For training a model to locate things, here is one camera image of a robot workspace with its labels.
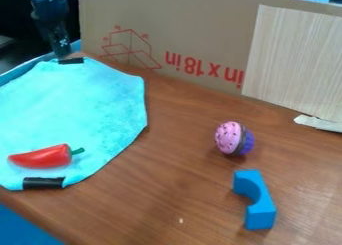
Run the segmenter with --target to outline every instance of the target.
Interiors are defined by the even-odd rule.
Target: pink frosting
[[[221,152],[230,154],[238,147],[241,139],[241,126],[234,121],[221,124],[215,133],[215,141]]]

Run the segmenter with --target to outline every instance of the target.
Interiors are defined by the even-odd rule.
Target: red pepper
[[[10,155],[8,159],[21,167],[44,169],[68,165],[72,155],[83,152],[83,148],[71,151],[67,144],[61,144],[29,153]]]

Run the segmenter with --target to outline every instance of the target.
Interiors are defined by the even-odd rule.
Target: purple cupcake wrapper
[[[248,153],[250,150],[253,149],[254,147],[254,136],[252,134],[252,132],[250,132],[249,130],[246,131],[246,138],[245,138],[245,143],[243,145],[242,150],[239,152],[239,155],[243,155]]]

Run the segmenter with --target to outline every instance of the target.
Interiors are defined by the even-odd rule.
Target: box diagram
[[[103,56],[141,69],[161,69],[162,66],[152,57],[152,46],[143,36],[133,29],[111,32],[109,37],[105,38],[108,44],[102,46],[106,52]]]

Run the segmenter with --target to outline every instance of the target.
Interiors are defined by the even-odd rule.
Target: plush cupcake
[[[253,134],[235,121],[221,124],[216,130],[215,141],[220,151],[225,154],[243,155],[254,146]]]

